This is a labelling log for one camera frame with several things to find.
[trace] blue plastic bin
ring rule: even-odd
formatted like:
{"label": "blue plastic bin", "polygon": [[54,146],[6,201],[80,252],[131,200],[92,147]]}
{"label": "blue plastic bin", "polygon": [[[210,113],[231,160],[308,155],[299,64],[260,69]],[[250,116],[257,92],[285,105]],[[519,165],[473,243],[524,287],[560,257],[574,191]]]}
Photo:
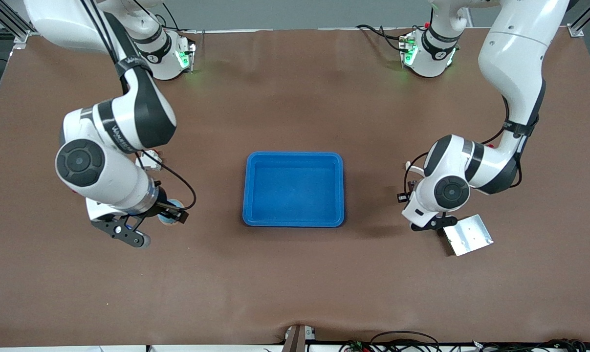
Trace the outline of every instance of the blue plastic bin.
{"label": "blue plastic bin", "polygon": [[344,218],[338,154],[255,152],[247,159],[243,201],[247,225],[337,227]]}

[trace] black strap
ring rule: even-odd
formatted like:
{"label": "black strap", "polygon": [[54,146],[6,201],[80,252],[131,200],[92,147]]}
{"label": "black strap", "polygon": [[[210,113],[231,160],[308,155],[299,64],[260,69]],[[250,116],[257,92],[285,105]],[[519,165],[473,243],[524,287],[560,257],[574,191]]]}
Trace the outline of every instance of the black strap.
{"label": "black strap", "polygon": [[429,26],[429,28],[427,29],[427,31],[429,31],[429,33],[430,33],[430,34],[432,34],[432,37],[433,37],[435,40],[438,40],[438,41],[440,41],[440,42],[444,42],[444,43],[453,43],[453,42],[457,42],[457,41],[458,41],[458,39],[460,39],[460,37],[462,36],[462,34],[460,34],[460,35],[459,35],[459,36],[457,36],[457,37],[453,37],[453,38],[447,38],[447,37],[444,37],[444,36],[442,36],[442,35],[440,35],[440,34],[436,33],[436,32],[434,31],[434,29],[433,29],[431,26]]}
{"label": "black strap", "polygon": [[159,26],[156,33],[154,33],[149,38],[145,38],[145,39],[137,39],[134,37],[131,37],[131,38],[132,38],[132,40],[134,40],[134,43],[136,43],[136,44],[150,44],[150,43],[156,42],[156,40],[158,40],[158,38],[160,38],[160,34],[162,34],[162,26]]}
{"label": "black strap", "polygon": [[145,71],[152,73],[152,69],[149,68],[149,65],[145,59],[141,58],[140,56],[128,56],[127,58],[117,62],[116,65],[114,65],[114,69],[116,69],[116,74],[118,74],[119,78],[121,78],[128,70],[137,66],[143,67]]}
{"label": "black strap", "polygon": [[434,46],[429,42],[427,33],[423,33],[421,36],[421,42],[423,43],[425,51],[427,51],[432,56],[432,59],[436,61],[445,60],[445,58],[456,48],[455,45],[448,47],[447,49],[441,49],[440,47]]}
{"label": "black strap", "polygon": [[516,138],[520,136],[527,136],[529,138],[532,132],[534,132],[534,127],[536,127],[539,118],[540,116],[536,115],[536,120],[534,120],[534,123],[532,123],[531,125],[521,125],[520,123],[505,120],[505,122],[503,123],[503,129],[514,133],[514,136]]}
{"label": "black strap", "polygon": [[156,51],[151,51],[151,52],[143,51],[141,49],[139,49],[138,51],[140,51],[141,55],[143,55],[144,58],[147,58],[148,62],[161,63],[162,58],[164,58],[165,55],[171,49],[172,44],[173,44],[173,40],[171,39],[170,36],[167,35],[167,40],[165,41],[165,44],[162,47],[160,47],[160,49],[158,49]]}

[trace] brown table surface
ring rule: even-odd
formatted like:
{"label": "brown table surface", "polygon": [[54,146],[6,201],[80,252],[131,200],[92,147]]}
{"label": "brown table surface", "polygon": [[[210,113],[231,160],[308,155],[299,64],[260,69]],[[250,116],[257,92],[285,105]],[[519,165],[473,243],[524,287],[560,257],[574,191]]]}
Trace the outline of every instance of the brown table surface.
{"label": "brown table surface", "polygon": [[[590,58],[561,30],[521,187],[474,192],[494,245],[462,257],[413,232],[395,194],[403,165],[438,138],[492,136],[501,96],[478,68],[485,29],[467,30],[438,78],[400,67],[359,31],[207,34],[197,69],[158,82],[178,130],[159,148],[198,202],[185,225],[149,219],[147,250],[92,227],[54,172],[65,113],[118,96],[102,54],[43,38],[11,57],[0,86],[0,346],[275,343],[287,326],[319,339],[418,330],[440,341],[590,341]],[[341,154],[337,229],[247,227],[247,156]],[[154,174],[172,198],[188,190]]]}

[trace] white robot link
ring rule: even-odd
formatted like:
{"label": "white robot link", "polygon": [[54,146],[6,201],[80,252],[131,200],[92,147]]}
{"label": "white robot link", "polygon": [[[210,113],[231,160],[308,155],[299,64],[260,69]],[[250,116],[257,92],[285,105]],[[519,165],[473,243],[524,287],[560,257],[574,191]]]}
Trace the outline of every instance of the white robot link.
{"label": "white robot link", "polygon": [[[25,4],[36,29],[50,42],[112,57],[124,94],[65,116],[56,173],[86,198],[94,227],[134,247],[147,247],[149,237],[138,230],[143,219],[161,215],[184,223],[190,207],[169,202],[160,182],[126,154],[167,144],[172,138],[175,114],[156,87],[152,70],[172,66],[173,72],[180,68],[179,62],[148,64],[121,22],[100,11],[94,0],[46,0],[44,6],[25,0]],[[136,218],[134,225],[128,224],[131,217]]]}
{"label": "white robot link", "polygon": [[[437,76],[464,30],[465,6],[490,6],[489,0],[430,0],[433,16],[429,28],[416,29],[403,40],[404,65],[421,76]],[[501,0],[501,12],[482,46],[479,64],[484,77],[499,90],[508,111],[498,147],[449,134],[427,153],[424,169],[408,165],[424,178],[408,194],[402,215],[413,230],[440,229],[455,225],[446,216],[462,207],[471,188],[495,194],[511,187],[520,171],[527,139],[538,122],[545,94],[542,64],[568,0]]]}

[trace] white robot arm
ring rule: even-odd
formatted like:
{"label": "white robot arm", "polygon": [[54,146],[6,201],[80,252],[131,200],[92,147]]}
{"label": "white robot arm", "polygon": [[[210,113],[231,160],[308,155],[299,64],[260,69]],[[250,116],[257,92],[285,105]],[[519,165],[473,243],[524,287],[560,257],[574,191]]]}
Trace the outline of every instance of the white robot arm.
{"label": "white robot arm", "polygon": [[[454,11],[462,6],[480,5],[486,0],[431,0],[434,9],[442,3],[452,3],[449,16],[434,16],[429,27],[438,30],[445,27],[437,22],[449,22],[445,35],[451,30],[464,29],[462,19]],[[465,140],[450,134],[439,139],[429,150],[424,166],[424,176],[409,195],[402,215],[413,223],[414,230],[439,229],[449,219],[438,218],[440,212],[458,210],[469,199],[471,188],[485,194],[495,194],[508,189],[520,167],[523,148],[538,122],[545,82],[542,64],[545,52],[551,44],[567,9],[568,0],[501,0],[501,13],[489,31],[480,52],[480,70],[484,77],[498,89],[509,107],[509,116],[503,124],[503,135],[498,147],[490,148],[482,143]],[[423,38],[429,38],[426,31]],[[424,67],[428,74],[442,73],[432,56],[418,52],[412,69]]]}
{"label": "white robot arm", "polygon": [[[27,13],[36,29],[50,42],[82,51],[103,51],[101,39],[90,18],[80,15],[80,0],[24,0]],[[169,31],[148,13],[148,9],[162,4],[162,0],[98,0],[101,11],[113,14],[128,32],[139,53],[147,59],[153,77],[171,80],[181,73],[192,71],[195,42],[174,31]],[[85,1],[93,6],[90,0]]]}
{"label": "white robot arm", "polygon": [[[148,236],[137,230],[143,219],[162,215],[184,223],[188,208],[168,202],[160,183],[125,154],[169,142],[176,129],[171,106],[121,22],[101,12],[94,0],[25,4],[33,24],[52,43],[113,56],[124,94],[65,116],[56,173],[87,198],[95,227],[134,247],[147,247]],[[137,219],[132,226],[129,217]]]}

